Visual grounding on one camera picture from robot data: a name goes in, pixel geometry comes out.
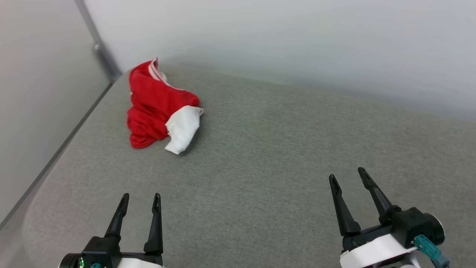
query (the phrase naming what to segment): white panel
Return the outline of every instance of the white panel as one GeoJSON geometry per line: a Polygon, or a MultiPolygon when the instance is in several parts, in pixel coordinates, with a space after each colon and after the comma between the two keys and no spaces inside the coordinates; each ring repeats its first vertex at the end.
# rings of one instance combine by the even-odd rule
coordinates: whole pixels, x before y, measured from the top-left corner
{"type": "Polygon", "coordinates": [[[476,113],[471,0],[86,0],[122,71],[158,56],[476,113]]]}
{"type": "Polygon", "coordinates": [[[73,0],[0,2],[0,222],[108,85],[92,45],[73,0]]]}

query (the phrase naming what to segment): gray surface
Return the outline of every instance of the gray surface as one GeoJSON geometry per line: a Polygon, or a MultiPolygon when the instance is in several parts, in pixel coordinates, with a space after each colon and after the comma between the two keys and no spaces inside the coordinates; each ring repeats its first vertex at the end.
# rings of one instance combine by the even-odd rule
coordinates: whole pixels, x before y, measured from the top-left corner
{"type": "Polygon", "coordinates": [[[24,223],[39,267],[102,236],[131,194],[121,249],[141,251],[162,195],[164,260],[178,267],[338,267],[334,173],[354,218],[378,223],[357,174],[445,225],[453,267],[476,262],[476,126],[316,90],[168,67],[205,109],[189,150],[129,145],[128,74],[106,94],[44,182],[24,223]]]}

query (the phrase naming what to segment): red garment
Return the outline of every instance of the red garment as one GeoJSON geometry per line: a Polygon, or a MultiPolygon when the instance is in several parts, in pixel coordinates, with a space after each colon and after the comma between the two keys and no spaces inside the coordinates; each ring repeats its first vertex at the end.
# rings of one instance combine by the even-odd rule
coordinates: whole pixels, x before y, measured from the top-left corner
{"type": "Polygon", "coordinates": [[[144,148],[169,134],[165,123],[183,106],[198,106],[198,97],[186,90],[170,86],[159,75],[157,58],[142,63],[130,72],[132,107],[127,112],[131,131],[130,144],[144,148]]]}

